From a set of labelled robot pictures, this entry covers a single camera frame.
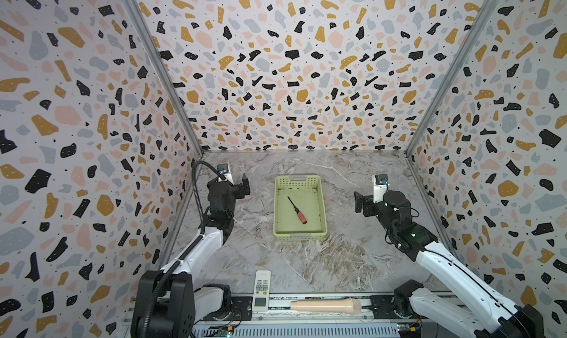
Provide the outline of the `red handled screwdriver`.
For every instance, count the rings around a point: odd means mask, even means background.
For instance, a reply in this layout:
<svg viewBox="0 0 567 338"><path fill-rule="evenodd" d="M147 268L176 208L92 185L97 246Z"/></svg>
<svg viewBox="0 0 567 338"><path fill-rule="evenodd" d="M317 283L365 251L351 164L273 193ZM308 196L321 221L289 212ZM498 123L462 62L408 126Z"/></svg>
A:
<svg viewBox="0 0 567 338"><path fill-rule="evenodd" d="M299 210L299 208L295 205L295 203L292 201L292 199L289 196L287 198L288 198L289 202L291 203L291 205L292 205L299 221L301 222L301 224L307 224L307 219L304 216L304 214Z"/></svg>

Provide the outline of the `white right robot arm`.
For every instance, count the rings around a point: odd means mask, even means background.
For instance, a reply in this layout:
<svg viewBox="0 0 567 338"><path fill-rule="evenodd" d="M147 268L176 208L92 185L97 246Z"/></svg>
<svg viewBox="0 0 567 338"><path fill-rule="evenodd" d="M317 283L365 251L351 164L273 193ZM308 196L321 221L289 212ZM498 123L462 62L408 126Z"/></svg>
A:
<svg viewBox="0 0 567 338"><path fill-rule="evenodd" d="M414 221L403 193L387 190L379 197L355 193L354 198L356 212L375 217L389 243L463 303L452 304L409 280L394 290L391 306L398 317L426 317L458 337L543 337L541 313L530 304L519 306L506 298L456 259L430 230Z"/></svg>

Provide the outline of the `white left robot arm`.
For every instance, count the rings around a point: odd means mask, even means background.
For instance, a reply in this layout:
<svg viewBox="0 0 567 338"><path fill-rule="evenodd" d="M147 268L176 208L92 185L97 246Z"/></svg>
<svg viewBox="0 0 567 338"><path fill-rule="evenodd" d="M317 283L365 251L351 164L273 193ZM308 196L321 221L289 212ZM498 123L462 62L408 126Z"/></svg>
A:
<svg viewBox="0 0 567 338"><path fill-rule="evenodd" d="M208 182L208 213L199 233L161 269L140 279L132 316L132 337L192 337L195 323L208 315L230 314L230 287L207 284L195 288L196 276L227 242L234 227L236 201L250 194L246 175L240 184L217 178Z"/></svg>

